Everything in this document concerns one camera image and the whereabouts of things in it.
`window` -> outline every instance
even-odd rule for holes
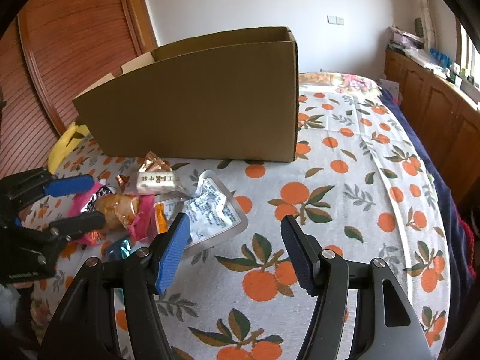
[[[467,35],[465,28],[460,23],[458,26],[460,27],[461,42],[458,42],[460,50],[457,51],[457,63],[465,69],[465,76],[473,76],[475,81],[480,83],[480,54]]]

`metal screw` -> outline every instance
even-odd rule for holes
[[[330,249],[323,249],[322,250],[322,256],[325,257],[326,259],[334,259],[335,258],[335,252]]]
[[[89,267],[96,266],[98,264],[99,259],[97,257],[90,257],[85,261],[85,265]]]
[[[135,254],[138,257],[146,257],[150,254],[150,249],[148,249],[147,247],[141,247],[135,252]]]
[[[386,265],[385,261],[382,259],[373,259],[373,263],[379,268],[383,268]]]

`wooden wardrobe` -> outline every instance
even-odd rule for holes
[[[143,0],[29,0],[0,39],[0,178],[44,166],[72,99],[156,46]]]

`pink wrapper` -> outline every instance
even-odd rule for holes
[[[80,210],[83,209],[87,203],[92,199],[92,195],[97,193],[100,188],[104,185],[100,184],[99,182],[95,182],[94,186],[87,192],[77,193],[73,198],[73,202],[71,205],[70,210],[68,211],[68,217],[80,215]],[[104,237],[98,231],[91,231],[90,233],[86,233],[80,239],[76,239],[72,241],[77,244],[82,245],[98,245],[98,241],[104,239]]]
[[[146,238],[147,228],[150,225],[150,218],[152,216],[154,203],[154,195],[140,196],[138,214],[133,220],[132,224],[127,228],[128,232],[134,239],[142,241],[144,238]]]

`gold foil wrapper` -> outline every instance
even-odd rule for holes
[[[171,172],[170,165],[149,151],[145,156],[145,161],[140,166],[139,172]]]
[[[125,190],[125,187],[127,186],[128,181],[130,180],[130,176],[118,175],[116,176],[115,179],[117,180],[120,191],[123,193]]]

